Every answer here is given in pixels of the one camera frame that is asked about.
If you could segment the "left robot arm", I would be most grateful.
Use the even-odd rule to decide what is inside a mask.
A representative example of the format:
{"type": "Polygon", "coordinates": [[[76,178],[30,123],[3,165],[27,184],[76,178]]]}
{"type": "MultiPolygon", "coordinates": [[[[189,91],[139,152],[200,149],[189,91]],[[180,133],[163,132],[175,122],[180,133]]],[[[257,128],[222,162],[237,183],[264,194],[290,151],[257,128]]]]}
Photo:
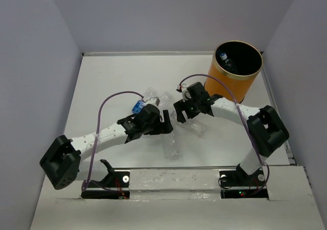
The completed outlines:
{"type": "Polygon", "coordinates": [[[97,152],[138,140],[142,135],[172,131],[169,112],[148,104],[139,113],[120,119],[101,131],[71,139],[65,135],[55,138],[39,164],[53,188],[61,190],[76,180],[81,162],[89,157],[93,162],[97,152]]]}

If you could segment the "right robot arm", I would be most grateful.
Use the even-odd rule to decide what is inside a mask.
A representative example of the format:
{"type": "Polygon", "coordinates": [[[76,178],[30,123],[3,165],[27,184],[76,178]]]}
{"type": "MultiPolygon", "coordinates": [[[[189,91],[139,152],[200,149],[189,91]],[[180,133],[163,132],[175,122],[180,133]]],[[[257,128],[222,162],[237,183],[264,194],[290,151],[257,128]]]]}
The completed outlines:
{"type": "Polygon", "coordinates": [[[174,103],[177,121],[185,123],[199,114],[223,118],[245,127],[252,148],[234,170],[225,173],[221,187],[246,187],[257,178],[267,158],[288,139],[289,132],[272,106],[248,107],[227,98],[210,95],[200,82],[180,85],[181,100],[174,103]]]}

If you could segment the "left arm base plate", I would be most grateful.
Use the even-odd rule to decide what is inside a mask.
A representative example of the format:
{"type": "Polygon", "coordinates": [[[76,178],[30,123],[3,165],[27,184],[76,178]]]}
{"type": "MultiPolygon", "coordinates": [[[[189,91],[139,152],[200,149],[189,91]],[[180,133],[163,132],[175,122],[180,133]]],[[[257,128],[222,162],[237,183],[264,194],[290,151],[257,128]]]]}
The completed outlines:
{"type": "Polygon", "coordinates": [[[81,193],[83,199],[125,200],[130,198],[130,171],[115,170],[102,180],[91,180],[87,189],[81,193]]]}

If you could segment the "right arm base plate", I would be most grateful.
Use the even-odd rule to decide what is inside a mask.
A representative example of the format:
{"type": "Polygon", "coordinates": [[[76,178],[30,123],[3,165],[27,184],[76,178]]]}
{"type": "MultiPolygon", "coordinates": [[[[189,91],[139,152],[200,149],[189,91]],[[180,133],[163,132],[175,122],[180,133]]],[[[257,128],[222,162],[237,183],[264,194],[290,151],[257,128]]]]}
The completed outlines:
{"type": "Polygon", "coordinates": [[[252,175],[239,175],[236,170],[219,171],[218,185],[222,199],[268,199],[266,181],[262,169],[252,175]]]}

